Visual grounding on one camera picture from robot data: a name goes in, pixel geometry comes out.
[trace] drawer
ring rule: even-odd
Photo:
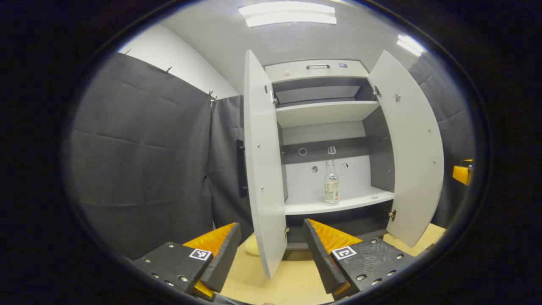
[[[283,62],[266,66],[265,70],[271,82],[309,78],[367,78],[369,76],[361,62],[341,59]]]

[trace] open cabinet door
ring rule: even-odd
[[[286,216],[273,86],[251,50],[244,62],[248,195],[263,270],[272,278],[286,250]]]
[[[435,114],[410,73],[383,51],[368,77],[390,130],[395,192],[388,232],[413,247],[431,222],[442,189],[444,154]]]

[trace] gray fabric wall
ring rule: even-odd
[[[216,227],[239,222],[243,242],[254,232],[249,198],[241,198],[237,186],[236,140],[244,141],[243,97],[220,99],[213,103],[211,111],[207,176],[212,218]]]
[[[103,66],[76,113],[70,166],[111,250],[136,259],[212,230],[210,120],[206,94],[187,82],[118,53]]]
[[[474,158],[475,139],[468,101],[446,66],[423,53],[409,69],[427,97],[438,122],[444,150],[444,181],[433,224],[447,228],[458,210],[467,187],[452,178],[454,165]]]

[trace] black handle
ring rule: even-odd
[[[244,163],[244,142],[235,140],[237,145],[237,186],[239,188],[239,197],[248,196],[247,168]]]
[[[328,67],[328,68],[331,68],[329,65],[322,64],[322,65],[308,65],[307,69],[310,69],[311,67]]]

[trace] plastic bottle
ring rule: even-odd
[[[324,177],[324,203],[328,206],[339,204],[339,175],[335,170],[335,161],[326,161],[326,176]]]

